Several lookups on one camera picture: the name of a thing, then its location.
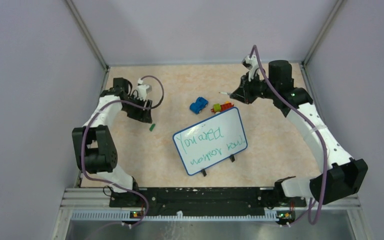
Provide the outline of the green-capped whiteboard marker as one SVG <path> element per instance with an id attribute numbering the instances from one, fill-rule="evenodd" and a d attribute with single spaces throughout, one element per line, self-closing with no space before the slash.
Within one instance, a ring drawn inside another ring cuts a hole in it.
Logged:
<path id="1" fill-rule="evenodd" d="M 230 95 L 231 95 L 231 93 L 230 93 L 230 92 L 222 92 L 222 91 L 220 91 L 220 92 L 219 92 L 219 94 L 222 94 L 222 95 L 228 95 L 228 96 L 230 96 Z"/>

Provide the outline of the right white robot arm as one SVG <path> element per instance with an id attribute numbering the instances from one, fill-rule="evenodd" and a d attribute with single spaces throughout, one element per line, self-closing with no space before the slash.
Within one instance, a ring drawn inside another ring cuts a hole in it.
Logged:
<path id="1" fill-rule="evenodd" d="M 312 198 L 323 205 L 356 194 L 369 169 L 364 159 L 352 157 L 335 139 L 321 119 L 313 99 L 302 87 L 294 86 L 292 65 L 287 60 L 269 62 L 269 76 L 255 56 L 242 64 L 247 73 L 230 98 L 252 104 L 257 98 L 270 99 L 301 134 L 311 150 L 321 174 L 315 177 L 290 176 L 274 183 L 273 200 L 287 206 L 294 197 Z"/>

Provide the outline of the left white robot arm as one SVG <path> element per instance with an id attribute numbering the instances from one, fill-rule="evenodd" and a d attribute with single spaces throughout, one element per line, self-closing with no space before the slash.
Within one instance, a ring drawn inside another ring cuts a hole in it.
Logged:
<path id="1" fill-rule="evenodd" d="M 91 117 L 81 127 L 75 127 L 71 136 L 76 164 L 91 181 L 107 184 L 129 207 L 140 202 L 140 193 L 134 177 L 118 164 L 118 151 L 110 128 L 116 116 L 124 111 L 127 117 L 142 123 L 152 123 L 152 100 L 147 95 L 152 86 L 143 79 L 133 84 L 122 77 L 114 78 L 113 86 L 103 90 Z"/>

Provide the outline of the blue-framed whiteboard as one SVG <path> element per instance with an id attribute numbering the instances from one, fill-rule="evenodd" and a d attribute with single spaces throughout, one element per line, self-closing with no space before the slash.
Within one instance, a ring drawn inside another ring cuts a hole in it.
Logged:
<path id="1" fill-rule="evenodd" d="M 189 176 L 201 173 L 248 148 L 240 111 L 232 107 L 172 135 Z"/>

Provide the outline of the green marker cap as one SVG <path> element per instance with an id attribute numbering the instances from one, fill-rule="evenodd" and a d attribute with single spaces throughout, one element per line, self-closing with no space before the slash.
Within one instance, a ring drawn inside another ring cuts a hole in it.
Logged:
<path id="1" fill-rule="evenodd" d="M 153 123 L 153 124 L 150 126 L 149 131 L 152 132 L 152 131 L 154 130 L 155 126 L 156 126 L 156 124 Z"/>

